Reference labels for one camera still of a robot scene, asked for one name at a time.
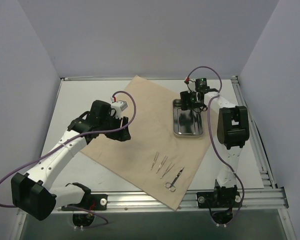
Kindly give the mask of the steel instrument tray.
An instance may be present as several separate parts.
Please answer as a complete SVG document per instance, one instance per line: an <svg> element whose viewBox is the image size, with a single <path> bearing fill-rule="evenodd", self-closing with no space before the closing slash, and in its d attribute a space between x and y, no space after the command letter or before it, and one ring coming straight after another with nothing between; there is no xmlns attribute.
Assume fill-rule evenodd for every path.
<svg viewBox="0 0 300 240"><path fill-rule="evenodd" d="M199 108L182 110L180 99L172 102L173 132L177 137L198 138L203 135L202 112Z"/></svg>

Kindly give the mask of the beige wrapping cloth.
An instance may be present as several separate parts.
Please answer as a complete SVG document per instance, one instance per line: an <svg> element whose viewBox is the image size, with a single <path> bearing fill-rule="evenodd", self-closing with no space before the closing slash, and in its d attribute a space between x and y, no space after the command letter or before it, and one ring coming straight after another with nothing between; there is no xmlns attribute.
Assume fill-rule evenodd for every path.
<svg viewBox="0 0 300 240"><path fill-rule="evenodd" d="M136 76L125 92L117 95L128 103L135 101L135 105L124 112L127 116L135 116L128 128L131 139L120 142L99 136L82 150L91 160L173 210L177 209L195 177L198 177L200 190L213 189L220 168L211 149L206 112L202 113L202 136L190 138L174 134L173 100L178 96L176 91ZM159 156L151 170L156 152ZM165 156L165 164L156 173ZM160 179L170 163L174 167ZM171 182L183 167L174 184L175 192L170 192L165 183Z"/></svg>

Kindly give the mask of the steel tweezers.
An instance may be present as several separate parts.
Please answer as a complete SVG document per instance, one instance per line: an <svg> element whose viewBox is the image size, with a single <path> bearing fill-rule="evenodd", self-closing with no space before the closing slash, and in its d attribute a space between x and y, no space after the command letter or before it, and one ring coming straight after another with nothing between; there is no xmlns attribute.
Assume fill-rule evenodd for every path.
<svg viewBox="0 0 300 240"><path fill-rule="evenodd" d="M162 179L174 167L174 165L175 165L174 163L170 163L169 166L164 171L164 173L162 174L162 176L160 177L160 179Z"/></svg>
<svg viewBox="0 0 300 240"><path fill-rule="evenodd" d="M154 166L155 166L155 164L156 164L156 162L157 162L157 159L158 159L158 157L159 157L159 154L160 154L160 153L157 151L156 154L155 154L155 156L154 156L154 158L153 158L152 165L151 165L151 168L150 168L151 171L153 170L153 168L154 168Z"/></svg>
<svg viewBox="0 0 300 240"><path fill-rule="evenodd" d="M159 167L158 167L156 173L158 173L161 170L161 168L163 167L163 165L165 164L167 159L168 159L168 157L165 155L164 158L162 159L161 163L159 164Z"/></svg>

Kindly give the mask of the steel surgical scissors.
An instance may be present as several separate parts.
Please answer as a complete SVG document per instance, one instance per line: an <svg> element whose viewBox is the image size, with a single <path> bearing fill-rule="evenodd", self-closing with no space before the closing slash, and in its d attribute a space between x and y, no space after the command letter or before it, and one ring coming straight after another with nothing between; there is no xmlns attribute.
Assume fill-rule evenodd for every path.
<svg viewBox="0 0 300 240"><path fill-rule="evenodd" d="M170 192L174 193L176 191L175 183L179 179L180 175L183 173L184 167L182 167L177 175L174 177L174 179L171 182L166 182L165 183L165 188L168 189Z"/></svg>

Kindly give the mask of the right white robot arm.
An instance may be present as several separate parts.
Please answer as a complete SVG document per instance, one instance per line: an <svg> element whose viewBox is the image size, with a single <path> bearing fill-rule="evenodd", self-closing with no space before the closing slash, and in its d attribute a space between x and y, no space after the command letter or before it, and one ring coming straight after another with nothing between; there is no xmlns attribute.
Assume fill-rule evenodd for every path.
<svg viewBox="0 0 300 240"><path fill-rule="evenodd" d="M181 109L207 111L208 134L213 150L222 162L212 193L213 203L224 206L237 198L237 169L243 147L250 137L248 110L220 95L220 89L211 88L206 78L185 79L188 90L180 92Z"/></svg>

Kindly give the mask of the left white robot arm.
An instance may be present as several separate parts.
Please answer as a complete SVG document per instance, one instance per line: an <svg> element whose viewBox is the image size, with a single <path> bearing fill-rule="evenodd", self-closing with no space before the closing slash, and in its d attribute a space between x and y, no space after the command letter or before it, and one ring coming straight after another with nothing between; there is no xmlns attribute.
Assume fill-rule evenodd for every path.
<svg viewBox="0 0 300 240"><path fill-rule="evenodd" d="M57 176L70 160L100 134L125 142L131 139L128 117L123 111L126 101L107 103L95 100L91 109L74 119L53 149L25 174L16 173L11 179L13 204L39 221L54 209L75 206L85 210L92 205L91 189L81 183L68 183L53 188Z"/></svg>

